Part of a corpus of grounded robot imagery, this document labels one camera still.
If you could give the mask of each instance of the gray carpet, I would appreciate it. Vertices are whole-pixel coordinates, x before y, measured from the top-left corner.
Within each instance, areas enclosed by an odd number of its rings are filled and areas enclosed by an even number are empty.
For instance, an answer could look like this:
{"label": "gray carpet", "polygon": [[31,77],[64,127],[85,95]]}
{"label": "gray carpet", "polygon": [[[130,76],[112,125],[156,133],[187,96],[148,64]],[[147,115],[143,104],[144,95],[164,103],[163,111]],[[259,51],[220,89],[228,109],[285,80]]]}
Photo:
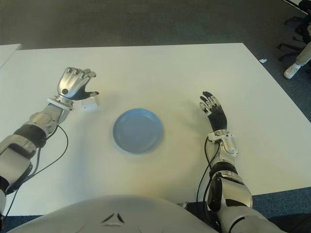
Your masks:
{"label": "gray carpet", "polygon": [[[0,44],[44,49],[243,42],[258,59],[268,59],[265,68],[311,120],[307,67],[288,81],[283,72],[294,57],[277,60],[288,51],[276,49],[280,42],[304,45],[292,41],[297,24],[283,25],[292,16],[304,14],[282,0],[0,0]],[[299,189],[255,196],[254,208],[266,217],[310,213],[309,200],[311,188]],[[29,218],[10,217],[7,227]]]}

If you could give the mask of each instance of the white table top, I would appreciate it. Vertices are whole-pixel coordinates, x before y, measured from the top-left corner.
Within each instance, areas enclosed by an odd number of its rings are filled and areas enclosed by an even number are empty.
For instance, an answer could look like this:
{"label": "white table top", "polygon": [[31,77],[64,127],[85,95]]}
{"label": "white table top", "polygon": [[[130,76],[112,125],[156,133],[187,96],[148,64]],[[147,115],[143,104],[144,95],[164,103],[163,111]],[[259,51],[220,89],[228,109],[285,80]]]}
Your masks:
{"label": "white table top", "polygon": [[[240,149],[236,167],[253,195],[311,185],[311,124],[240,43],[17,51],[1,70],[0,138],[46,106],[69,66],[97,73],[87,90],[100,92],[101,109],[85,113],[75,104],[62,124],[68,152],[22,186],[11,215],[46,214],[111,194],[195,201],[211,131],[198,105],[203,90],[225,110]],[[163,123],[163,140],[148,154],[124,152],[112,137],[118,116],[137,107]],[[42,149],[40,167],[64,147],[60,130]]]}
{"label": "white table top", "polygon": [[20,47],[21,44],[0,45],[0,69]]}

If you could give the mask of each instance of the small white object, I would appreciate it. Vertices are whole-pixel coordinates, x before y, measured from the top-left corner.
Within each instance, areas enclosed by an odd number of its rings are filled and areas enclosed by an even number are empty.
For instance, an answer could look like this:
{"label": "small white object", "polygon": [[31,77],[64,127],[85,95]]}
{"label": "small white object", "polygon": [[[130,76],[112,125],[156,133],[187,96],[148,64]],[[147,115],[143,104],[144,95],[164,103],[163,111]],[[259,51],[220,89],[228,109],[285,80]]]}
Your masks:
{"label": "small white object", "polygon": [[259,61],[260,61],[260,63],[265,63],[267,61],[267,59],[260,59]]}
{"label": "small white object", "polygon": [[82,110],[94,110],[98,108],[97,95],[81,100]]}

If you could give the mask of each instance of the robot forearm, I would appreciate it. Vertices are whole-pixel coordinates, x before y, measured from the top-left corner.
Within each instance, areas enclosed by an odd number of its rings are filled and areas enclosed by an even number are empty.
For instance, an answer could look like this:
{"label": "robot forearm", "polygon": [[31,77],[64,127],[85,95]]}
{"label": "robot forearm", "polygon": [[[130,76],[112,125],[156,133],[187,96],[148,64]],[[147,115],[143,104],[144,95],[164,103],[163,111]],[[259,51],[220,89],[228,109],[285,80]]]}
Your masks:
{"label": "robot forearm", "polygon": [[211,143],[219,145],[216,155],[209,157],[211,170],[207,198],[209,210],[216,213],[223,233],[283,233],[259,212],[252,209],[252,195],[234,166],[238,149],[234,136],[227,130],[227,120],[218,100],[209,92],[201,96],[201,108],[213,128]]}
{"label": "robot forearm", "polygon": [[85,86],[95,76],[89,69],[66,68],[58,84],[58,95],[48,99],[45,109],[33,114],[29,121],[0,142],[0,214],[3,214],[6,195],[17,190],[29,175],[33,168],[30,159],[66,119],[73,109],[73,100],[86,99],[93,94],[85,92]]}

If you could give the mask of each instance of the wire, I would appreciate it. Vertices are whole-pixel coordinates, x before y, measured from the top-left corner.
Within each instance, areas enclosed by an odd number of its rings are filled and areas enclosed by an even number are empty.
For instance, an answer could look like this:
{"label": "wire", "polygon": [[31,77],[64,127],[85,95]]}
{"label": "wire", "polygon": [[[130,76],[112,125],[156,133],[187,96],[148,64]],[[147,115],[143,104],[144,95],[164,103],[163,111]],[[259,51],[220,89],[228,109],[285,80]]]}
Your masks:
{"label": "wire", "polygon": [[[217,148],[217,151],[216,151],[215,155],[213,156],[212,160],[210,161],[211,163],[213,162],[214,158],[218,154],[218,151],[219,151],[219,148],[220,148],[220,143],[219,142],[216,142],[216,143],[218,143],[218,148]],[[212,181],[212,179],[210,177],[209,181],[208,181],[208,184],[206,186],[206,189],[204,191],[204,195],[203,195],[203,214],[205,213],[205,208],[206,208],[206,206],[205,206],[205,198],[206,198],[206,194],[207,194],[207,191],[208,191],[208,188],[210,186],[211,181]]]}
{"label": "wire", "polygon": [[[52,137],[52,136],[56,133],[58,127],[59,127],[59,125],[56,126],[55,130],[53,131],[53,133],[51,133],[51,135],[48,136],[46,140],[48,140],[50,137]],[[39,167],[39,163],[40,163],[41,149],[42,149],[42,148],[39,148],[39,149],[38,149],[37,162],[36,162],[34,171],[32,172],[32,174],[30,174],[29,176],[27,176],[27,177],[25,178],[25,180],[24,180],[23,183],[25,183],[25,182],[28,181],[30,178],[32,178],[32,177],[35,175],[35,173],[37,172],[38,167]]]}
{"label": "wire", "polygon": [[13,199],[11,201],[10,207],[9,207],[8,211],[6,212],[6,215],[5,215],[4,219],[3,219],[3,223],[5,222],[6,217],[8,217],[8,214],[9,214],[11,208],[12,208],[12,205],[13,205],[13,202],[15,200],[15,197],[16,197],[16,194],[17,194],[18,190],[19,190],[19,188],[15,191],[15,194],[14,194],[14,197],[13,197]]}
{"label": "wire", "polygon": [[[199,183],[198,191],[197,191],[197,193],[196,193],[196,208],[197,208],[197,213],[198,213],[198,214],[199,214],[198,196],[199,196],[199,190],[200,190],[200,187],[201,187],[201,183],[202,183],[202,181],[203,181],[203,178],[205,177],[205,174],[206,174],[208,168],[211,169],[211,162],[213,162],[214,158],[216,157],[216,155],[217,155],[217,153],[218,153],[218,151],[219,151],[219,147],[220,147],[219,142],[216,142],[216,143],[218,143],[217,151],[216,151],[215,155],[212,157],[212,160],[209,161],[208,155],[207,155],[207,150],[206,150],[207,141],[208,141],[208,137],[206,138],[205,143],[204,143],[204,154],[205,154],[205,157],[206,157],[206,160],[207,160],[208,165],[207,165],[207,167],[206,167],[206,169],[205,169],[205,171],[204,171],[204,173],[203,173],[203,176],[202,176],[202,178],[201,178],[201,180],[200,180],[200,183]],[[209,179],[209,181],[208,181],[207,188],[206,188],[206,192],[207,192],[207,190],[208,190],[208,188],[209,188],[209,186],[210,186],[210,182],[211,182],[211,179]],[[204,211],[205,211],[205,205],[204,205],[205,197],[206,197],[206,194],[205,194],[205,196],[204,196],[204,198],[203,198],[203,207],[204,207],[204,208],[203,208],[203,213],[204,213]]]}
{"label": "wire", "polygon": [[56,163],[58,160],[60,160],[62,157],[63,157],[63,155],[66,153],[66,151],[67,151],[67,148],[68,148],[68,144],[69,144],[69,140],[68,140],[68,135],[67,135],[67,133],[65,132],[65,130],[62,128],[62,127],[60,127],[60,126],[58,126],[63,132],[64,132],[64,134],[65,134],[65,136],[66,136],[66,142],[67,142],[67,144],[66,144],[66,148],[65,148],[65,150],[64,150],[64,152],[56,159],[56,160],[54,160],[52,163],[50,163],[49,165],[47,165],[45,168],[43,168],[43,169],[41,169],[41,170],[39,170],[37,173],[35,173],[32,177],[34,177],[35,175],[37,175],[38,173],[40,173],[41,171],[44,171],[45,169],[47,169],[48,167],[50,167],[51,165],[53,165],[54,163]]}
{"label": "wire", "polygon": [[38,170],[39,162],[40,162],[40,153],[41,153],[41,148],[39,148],[39,150],[38,150],[37,163],[35,165],[35,169],[34,169],[33,173],[30,176],[33,176],[37,172],[37,170]]}
{"label": "wire", "polygon": [[[68,135],[66,134],[65,130],[64,130],[62,127],[60,127],[60,126],[58,125],[58,126],[55,128],[54,132],[53,132],[50,136],[47,137],[47,140],[48,140],[50,137],[52,137],[52,136],[54,135],[54,133],[56,133],[56,130],[57,130],[58,127],[64,132],[64,134],[65,134],[65,136],[66,136],[66,142],[67,142],[67,143],[66,143],[66,148],[65,148],[64,152],[63,152],[56,160],[54,160],[52,163],[50,163],[49,165],[47,165],[45,168],[39,170],[38,172],[36,172],[37,169],[38,169],[38,167],[39,167],[40,153],[41,153],[41,148],[39,148],[39,150],[38,150],[38,155],[37,155],[37,163],[36,163],[36,165],[35,165],[35,169],[34,169],[33,173],[32,173],[31,175],[29,175],[29,176],[24,180],[24,182],[23,182],[22,184],[24,184],[26,181],[30,180],[30,179],[31,179],[32,177],[34,177],[36,174],[40,173],[41,171],[44,171],[44,170],[47,169],[49,166],[51,166],[51,165],[53,165],[54,163],[56,163],[56,162],[57,162],[61,157],[63,157],[63,155],[66,153],[67,148],[68,148],[68,144],[69,144],[69,140],[68,140]],[[14,194],[13,199],[12,199],[12,201],[11,201],[10,207],[9,207],[8,211],[6,212],[6,215],[5,215],[4,219],[3,219],[3,223],[5,222],[6,217],[8,216],[8,214],[9,214],[11,208],[12,208],[12,205],[13,205],[13,203],[14,203],[15,197],[16,197],[17,192],[18,192],[18,190],[20,189],[20,187],[15,191],[15,194]]]}

